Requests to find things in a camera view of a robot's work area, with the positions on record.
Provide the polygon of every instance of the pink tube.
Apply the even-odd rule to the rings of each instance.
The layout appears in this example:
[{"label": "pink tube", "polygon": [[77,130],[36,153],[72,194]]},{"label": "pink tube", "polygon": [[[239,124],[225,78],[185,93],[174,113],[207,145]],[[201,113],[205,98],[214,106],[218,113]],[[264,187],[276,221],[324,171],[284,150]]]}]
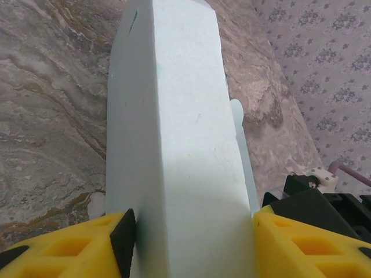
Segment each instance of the pink tube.
[{"label": "pink tube", "polygon": [[358,174],[356,171],[350,169],[348,166],[345,166],[339,161],[334,161],[330,164],[328,172],[335,174],[336,170],[340,169],[341,171],[347,173],[348,175],[354,177],[356,180],[360,181],[361,183],[371,187],[371,180],[365,178],[364,176]]}]

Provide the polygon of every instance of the white foam block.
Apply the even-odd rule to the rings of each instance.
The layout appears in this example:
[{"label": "white foam block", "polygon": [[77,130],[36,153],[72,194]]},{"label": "white foam block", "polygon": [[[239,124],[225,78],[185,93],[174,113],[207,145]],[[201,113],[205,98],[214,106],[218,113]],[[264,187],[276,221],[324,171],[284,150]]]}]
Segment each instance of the white foam block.
[{"label": "white foam block", "polygon": [[107,212],[133,208],[131,277],[257,277],[215,12],[129,1],[111,53]]}]

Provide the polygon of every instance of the green mark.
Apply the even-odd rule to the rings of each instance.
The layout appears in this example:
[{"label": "green mark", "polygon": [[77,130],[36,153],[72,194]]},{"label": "green mark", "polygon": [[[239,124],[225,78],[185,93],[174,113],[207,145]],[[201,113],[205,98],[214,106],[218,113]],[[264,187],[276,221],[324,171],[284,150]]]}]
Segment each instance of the green mark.
[{"label": "green mark", "polygon": [[134,22],[137,19],[137,15],[138,15],[138,10],[135,11],[134,19],[133,19],[132,25],[130,26],[130,29],[129,29],[129,32],[128,32],[128,36],[130,35],[130,32],[132,31]]}]

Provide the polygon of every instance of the purple floral pattern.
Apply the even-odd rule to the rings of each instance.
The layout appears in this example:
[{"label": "purple floral pattern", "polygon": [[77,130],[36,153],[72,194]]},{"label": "purple floral pattern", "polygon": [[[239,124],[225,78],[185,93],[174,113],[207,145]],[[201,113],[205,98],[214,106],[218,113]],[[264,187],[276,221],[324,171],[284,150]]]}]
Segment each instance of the purple floral pattern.
[{"label": "purple floral pattern", "polygon": [[[253,3],[323,163],[339,160],[371,178],[370,1]],[[339,176],[337,191],[371,194]]]}]

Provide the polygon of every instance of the gray marble wall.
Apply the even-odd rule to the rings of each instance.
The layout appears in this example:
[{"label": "gray marble wall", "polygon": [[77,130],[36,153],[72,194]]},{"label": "gray marble wall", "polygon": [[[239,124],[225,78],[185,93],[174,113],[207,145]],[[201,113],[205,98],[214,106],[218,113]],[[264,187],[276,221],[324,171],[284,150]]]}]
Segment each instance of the gray marble wall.
[{"label": "gray marble wall", "polygon": [[[262,196],[321,160],[250,1],[209,3]],[[0,250],[103,213],[107,74],[124,6],[1,2]]]}]

